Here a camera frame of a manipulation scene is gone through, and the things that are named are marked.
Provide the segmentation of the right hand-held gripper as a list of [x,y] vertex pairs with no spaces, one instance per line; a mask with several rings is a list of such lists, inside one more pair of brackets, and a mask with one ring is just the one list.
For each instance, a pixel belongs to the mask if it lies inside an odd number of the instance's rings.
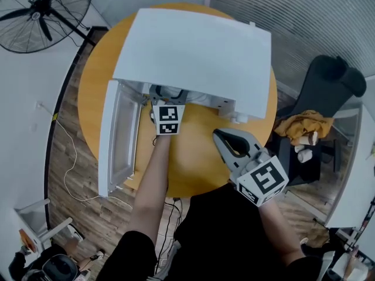
[[234,169],[230,180],[235,189],[257,207],[273,199],[288,184],[289,178],[279,159],[270,156],[266,148],[260,149],[260,143],[251,133],[233,128],[215,129],[213,141],[223,162]]

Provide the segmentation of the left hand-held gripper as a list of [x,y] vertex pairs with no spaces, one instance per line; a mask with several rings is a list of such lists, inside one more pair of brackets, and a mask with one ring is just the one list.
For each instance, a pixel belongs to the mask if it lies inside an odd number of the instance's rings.
[[166,87],[151,85],[149,98],[152,105],[150,117],[156,127],[157,135],[177,135],[185,110],[188,91],[180,90],[172,95]]

